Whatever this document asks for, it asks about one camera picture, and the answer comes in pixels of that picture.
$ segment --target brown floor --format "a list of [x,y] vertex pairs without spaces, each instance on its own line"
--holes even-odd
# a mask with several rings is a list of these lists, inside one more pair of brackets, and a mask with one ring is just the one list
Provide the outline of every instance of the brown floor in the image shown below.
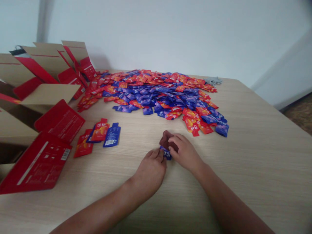
[[312,135],[312,93],[289,105],[283,114]]

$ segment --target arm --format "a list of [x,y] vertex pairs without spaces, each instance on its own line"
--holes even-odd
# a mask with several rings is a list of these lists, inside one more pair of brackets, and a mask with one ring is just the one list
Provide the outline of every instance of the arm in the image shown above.
[[166,168],[163,150],[151,150],[120,188],[70,217],[51,234],[107,232],[157,192]]
[[274,233],[234,192],[205,164],[194,146],[180,134],[169,139],[179,150],[170,154],[189,170],[208,196],[216,218],[226,233]]

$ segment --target white wall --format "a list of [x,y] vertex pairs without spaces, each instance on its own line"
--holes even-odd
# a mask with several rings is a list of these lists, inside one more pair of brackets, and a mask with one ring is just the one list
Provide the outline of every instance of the white wall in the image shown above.
[[294,44],[253,86],[280,110],[312,92],[312,29]]
[[33,46],[37,37],[39,0],[0,0],[0,53],[16,45]]
[[85,41],[97,68],[234,78],[251,86],[311,27],[297,0],[54,0],[47,42]]

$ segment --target table surface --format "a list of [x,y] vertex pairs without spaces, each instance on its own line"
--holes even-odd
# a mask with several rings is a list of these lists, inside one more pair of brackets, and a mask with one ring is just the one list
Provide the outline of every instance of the table surface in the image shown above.
[[[230,125],[193,137],[182,118],[168,121],[98,103],[81,113],[85,129],[101,118],[119,122],[119,145],[73,159],[52,190],[0,196],[3,233],[48,233],[65,219],[118,188],[134,174],[164,130],[185,135],[206,163],[276,233],[307,233],[312,218],[312,138],[238,80],[224,79],[210,94]],[[219,233],[210,203],[192,175],[175,161],[159,191],[117,226],[120,233]]]

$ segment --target forearm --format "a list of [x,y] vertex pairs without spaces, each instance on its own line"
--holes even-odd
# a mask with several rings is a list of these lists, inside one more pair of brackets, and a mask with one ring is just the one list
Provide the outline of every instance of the forearm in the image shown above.
[[67,219],[51,234],[105,233],[146,200],[137,194],[135,183],[130,178],[117,190]]
[[227,233],[274,233],[238,196],[203,163],[192,172],[205,190],[216,218]]

